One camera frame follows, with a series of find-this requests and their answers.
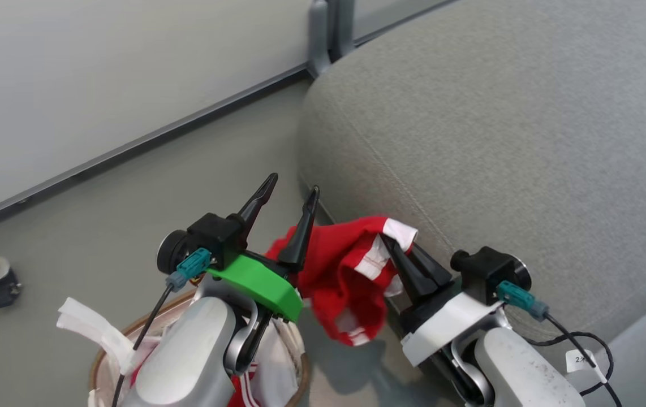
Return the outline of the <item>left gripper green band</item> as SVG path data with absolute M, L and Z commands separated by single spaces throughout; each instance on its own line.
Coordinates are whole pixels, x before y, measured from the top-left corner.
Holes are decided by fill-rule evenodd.
M 248 235 L 262 207 L 269 201 L 277 181 L 278 173 L 271 173 L 240 211 L 226 217 L 238 225 L 235 242 L 239 250 L 247 249 Z M 303 203 L 302 216 L 295 226 L 294 233 L 277 257 L 280 266 L 286 269 L 303 268 L 315 226 L 316 206 L 319 200 L 320 188 L 314 185 Z M 241 254 L 223 270 L 209 266 L 206 273 L 230 284 L 248 298 L 266 307 L 274 316 L 289 322 L 298 322 L 303 300 L 294 286 L 273 270 L 272 265 Z

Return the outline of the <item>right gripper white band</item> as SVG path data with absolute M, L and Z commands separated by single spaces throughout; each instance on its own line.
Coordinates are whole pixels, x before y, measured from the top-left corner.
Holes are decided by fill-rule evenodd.
M 412 245 L 411 261 L 395 239 L 383 234 L 380 238 L 412 304 L 428 299 L 437 287 L 442 288 L 452 281 L 450 271 L 445 270 L 419 244 Z M 416 307 L 411 306 L 399 314 L 400 326 L 406 333 L 401 339 L 403 353 L 411 366 L 419 366 L 445 345 L 450 345 L 454 365 L 466 369 L 469 365 L 458 355 L 454 343 L 477 330 L 480 322 L 496 314 L 503 306 L 502 301 L 483 304 L 466 293 L 453 296 L 427 318 L 416 316 Z

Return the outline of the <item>red white garment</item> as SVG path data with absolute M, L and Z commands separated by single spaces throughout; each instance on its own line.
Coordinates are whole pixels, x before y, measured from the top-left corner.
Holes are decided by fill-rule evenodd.
M 313 228 L 303 269 L 291 280 L 331 339 L 360 346 L 379 334 L 385 300 L 403 292 L 383 239 L 393 238 L 409 253 L 417 234 L 387 217 Z

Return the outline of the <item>round wicker laundry basket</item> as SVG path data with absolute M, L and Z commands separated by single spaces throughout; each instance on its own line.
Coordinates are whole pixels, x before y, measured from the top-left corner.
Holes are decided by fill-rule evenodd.
M 272 320 L 253 359 L 253 396 L 264 407 L 297 407 L 310 384 L 310 362 L 296 324 Z M 87 407 L 111 407 L 119 369 L 100 349 L 91 366 Z

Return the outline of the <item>red white striped clothing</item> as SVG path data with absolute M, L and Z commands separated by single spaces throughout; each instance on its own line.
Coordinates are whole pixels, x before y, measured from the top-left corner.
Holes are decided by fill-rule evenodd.
M 253 363 L 245 373 L 231 376 L 234 392 L 227 407 L 264 407 L 252 392 L 252 379 L 256 370 L 257 363 Z

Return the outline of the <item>white basket liner cloth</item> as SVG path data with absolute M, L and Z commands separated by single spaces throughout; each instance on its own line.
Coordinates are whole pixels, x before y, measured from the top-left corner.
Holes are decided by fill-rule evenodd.
M 105 350 L 110 358 L 119 363 L 126 362 L 132 353 L 132 345 L 139 334 L 144 320 L 139 319 L 124 330 L 119 330 L 109 323 L 101 314 L 80 303 L 74 298 L 67 298 L 59 308 L 57 327 L 74 332 L 96 343 Z

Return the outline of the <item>grey fabric sofa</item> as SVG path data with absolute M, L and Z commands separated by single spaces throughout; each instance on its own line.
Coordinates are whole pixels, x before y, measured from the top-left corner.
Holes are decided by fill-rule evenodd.
M 337 222 L 387 215 L 442 263 L 489 246 L 646 407 L 646 0 L 455 0 L 310 87 L 298 173 Z

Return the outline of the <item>dark wall baseboard strip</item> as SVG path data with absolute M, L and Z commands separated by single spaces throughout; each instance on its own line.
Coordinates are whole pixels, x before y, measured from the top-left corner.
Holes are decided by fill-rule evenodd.
M 451 0 L 356 0 L 359 46 Z M 0 0 L 0 212 L 307 70 L 312 0 Z

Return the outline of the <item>grey metal post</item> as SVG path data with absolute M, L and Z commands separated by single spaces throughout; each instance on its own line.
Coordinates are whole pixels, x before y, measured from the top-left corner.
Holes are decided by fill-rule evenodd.
M 356 49 L 356 0 L 312 0 L 308 11 L 308 63 L 313 78 Z

